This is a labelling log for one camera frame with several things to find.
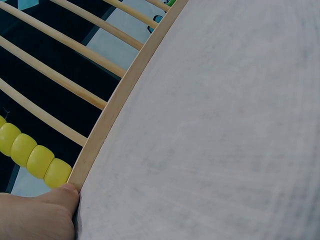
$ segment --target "curved wooden frame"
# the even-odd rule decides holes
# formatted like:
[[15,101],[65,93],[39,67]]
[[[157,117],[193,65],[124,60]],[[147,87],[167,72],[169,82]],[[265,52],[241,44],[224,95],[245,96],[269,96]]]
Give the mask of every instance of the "curved wooden frame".
[[126,71],[108,105],[95,123],[68,179],[68,183],[74,184],[78,191],[85,183],[89,171],[132,89],[187,2],[188,0],[177,0],[170,8]]

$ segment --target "dark background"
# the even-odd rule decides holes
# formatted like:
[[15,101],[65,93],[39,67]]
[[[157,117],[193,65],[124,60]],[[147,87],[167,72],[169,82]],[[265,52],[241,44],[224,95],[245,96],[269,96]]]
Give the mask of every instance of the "dark background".
[[[101,0],[69,0],[94,15],[106,19],[113,6]],[[7,0],[17,7],[16,0]],[[24,10],[27,14],[86,45],[96,26],[48,0]],[[57,72],[107,101],[119,78],[82,55],[0,9],[0,35]],[[0,78],[33,103],[87,137],[101,111],[42,75],[0,47]],[[81,147],[26,111],[0,91],[0,115],[16,125],[55,157],[74,165]],[[11,158],[0,153],[0,192],[10,192],[18,173]]]

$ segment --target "abacus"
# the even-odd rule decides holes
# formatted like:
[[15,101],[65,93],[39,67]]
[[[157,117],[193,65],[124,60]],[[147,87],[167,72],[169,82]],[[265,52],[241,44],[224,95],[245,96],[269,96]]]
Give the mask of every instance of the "abacus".
[[41,121],[82,147],[72,168],[63,160],[55,158],[54,154],[48,148],[38,145],[31,136],[21,133],[18,127],[6,122],[6,120],[0,116],[0,152],[6,156],[10,156],[19,166],[26,167],[36,178],[44,179],[44,182],[50,188],[58,187],[63,183],[69,182],[74,184],[80,191],[104,140],[111,130],[111,127],[129,94],[188,0],[171,0],[169,2],[170,4],[164,4],[159,0],[146,0],[146,2],[153,4],[165,12],[165,16],[160,23],[155,22],[148,16],[118,0],[102,0],[154,29],[144,44],[67,0],[50,1],[86,19],[139,51],[131,66],[126,71],[65,34],[5,2],[0,2],[0,9],[33,26],[121,78],[111,98],[107,102],[0,36],[0,46],[2,48],[9,51],[21,61],[30,65],[52,81],[102,110],[91,133],[86,137],[41,109],[0,78],[0,90]]

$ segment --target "fingernail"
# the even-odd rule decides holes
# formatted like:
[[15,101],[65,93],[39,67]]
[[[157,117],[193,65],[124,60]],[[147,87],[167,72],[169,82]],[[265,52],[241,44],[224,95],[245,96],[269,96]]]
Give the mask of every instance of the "fingernail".
[[76,187],[71,183],[65,183],[61,187],[64,188],[64,189],[68,189],[70,191],[76,190]]

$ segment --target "light blue surface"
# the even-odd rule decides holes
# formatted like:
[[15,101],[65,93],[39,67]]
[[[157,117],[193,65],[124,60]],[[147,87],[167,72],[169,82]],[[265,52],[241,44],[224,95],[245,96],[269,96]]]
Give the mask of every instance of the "light blue surface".
[[18,0],[18,8],[24,10],[33,7],[39,3],[39,0]]

